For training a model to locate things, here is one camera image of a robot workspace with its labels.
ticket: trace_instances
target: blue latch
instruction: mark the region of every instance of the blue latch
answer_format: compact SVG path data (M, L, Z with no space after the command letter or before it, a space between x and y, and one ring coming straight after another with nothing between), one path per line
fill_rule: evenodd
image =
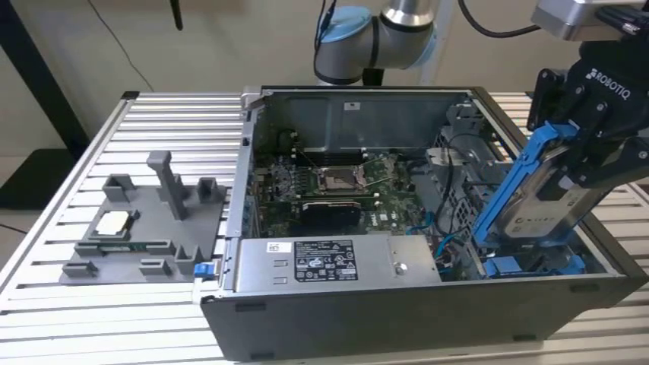
M214 279L217 276L217 265L214 263L197 264L194 266L194 277Z
M508 276L523 273L523 269L514 256L494 257L486 261L483 266L486 268L487 276L491 278L495 276Z

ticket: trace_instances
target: floor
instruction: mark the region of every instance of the floor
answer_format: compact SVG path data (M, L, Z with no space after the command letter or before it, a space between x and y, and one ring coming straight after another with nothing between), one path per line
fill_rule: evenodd
M19 168L26 157L0 157L0 185L10 179L11 174ZM21 230L30 230L41 211L11 211L0 209L0 223L19 228ZM17 250L25 235L14 230L0 227L0 269L3 268L11 254Z

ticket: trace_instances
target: sticker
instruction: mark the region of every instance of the sticker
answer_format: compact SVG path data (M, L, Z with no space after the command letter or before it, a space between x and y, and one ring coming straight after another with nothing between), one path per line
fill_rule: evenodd
M295 279L300 283L359 280L352 240L295 242Z
M362 103L359 101L351 101L350 103L343 104L343 109L346 111L362 110Z
M270 253L291 253L292 247L292 242L269 242L266 251Z

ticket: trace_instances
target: white wall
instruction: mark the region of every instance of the white wall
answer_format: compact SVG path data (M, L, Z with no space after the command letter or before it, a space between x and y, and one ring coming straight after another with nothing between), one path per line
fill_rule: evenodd
M467 22L456 0L450 35L435 70L436 85L483 86L490 91L531 91L543 68L570 68L579 59L579 43L556 39L540 30L499 40L483 36ZM538 0L468 0L478 22L492 31L532 25Z
M63 147L19 72L0 48L0 156L29 156L38 148Z
M147 86L87 0L14 1L79 118L95 132L126 90ZM239 91L315 84L312 42L320 0L186 0L185 30L167 0L94 0L157 91ZM384 1L342 1L378 13ZM416 84L419 71L387 74Z
M386 1L339 4L366 5L378 14ZM182 32L167 0L94 2L157 91L238 91L245 85L315 82L312 40L320 0L185 0ZM535 2L468 1L480 22L499 30L530 24ZM94 134L122 93L147 86L87 0L14 0L14 4ZM542 32L516 40L488 39L456 11L435 83L531 90L539 69L568 65L572 51L575 44ZM386 84L416 85L419 79L419 70L390 71Z

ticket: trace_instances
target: black stand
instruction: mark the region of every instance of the black stand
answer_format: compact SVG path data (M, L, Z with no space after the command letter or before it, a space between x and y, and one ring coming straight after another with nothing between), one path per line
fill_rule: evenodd
M89 137L11 0L0 0L0 45L67 147L33 152L0 188L0 208L43 209L86 151Z

